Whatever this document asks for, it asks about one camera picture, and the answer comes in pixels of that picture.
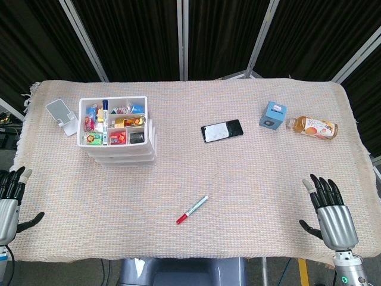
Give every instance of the floor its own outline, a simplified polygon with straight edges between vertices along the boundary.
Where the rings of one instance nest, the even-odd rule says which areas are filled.
[[[0,150],[2,169],[9,169],[13,164],[15,151]],[[381,195],[381,185],[377,185]],[[278,285],[282,272],[287,264],[287,257],[269,257],[268,278],[269,285]],[[117,283],[121,268],[121,260],[104,260],[105,273],[107,276],[109,263],[110,286]],[[364,259],[368,280],[374,285],[381,285],[381,255]],[[7,265],[5,280],[8,281],[11,264]],[[334,271],[321,263],[307,261],[308,277],[310,285],[325,284],[332,285]],[[249,259],[247,263],[248,285],[261,285],[261,260]],[[102,265],[99,259],[86,259],[73,263],[42,263],[42,262],[16,262],[13,286],[94,286],[102,283]],[[283,286],[300,285],[298,260],[291,259],[288,269],[284,275]]]

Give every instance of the phone screen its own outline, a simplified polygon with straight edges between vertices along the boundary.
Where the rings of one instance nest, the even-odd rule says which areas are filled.
[[[243,130],[239,120],[231,120],[218,124],[203,126],[201,128],[205,143],[243,135]]]

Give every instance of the yellow pole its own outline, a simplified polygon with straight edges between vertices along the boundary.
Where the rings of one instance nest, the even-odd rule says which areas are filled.
[[[307,264],[305,259],[298,258],[299,272],[300,272],[300,282],[302,286],[310,286],[308,282]]]

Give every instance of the plastic bottle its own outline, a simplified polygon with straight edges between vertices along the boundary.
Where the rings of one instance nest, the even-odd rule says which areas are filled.
[[[338,134],[337,124],[325,120],[312,119],[307,116],[290,118],[286,125],[297,133],[325,140],[331,140]]]

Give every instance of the blue box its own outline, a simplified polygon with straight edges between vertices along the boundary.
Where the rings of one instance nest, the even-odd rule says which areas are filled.
[[[284,121],[287,107],[269,101],[260,120],[260,126],[276,130]]]

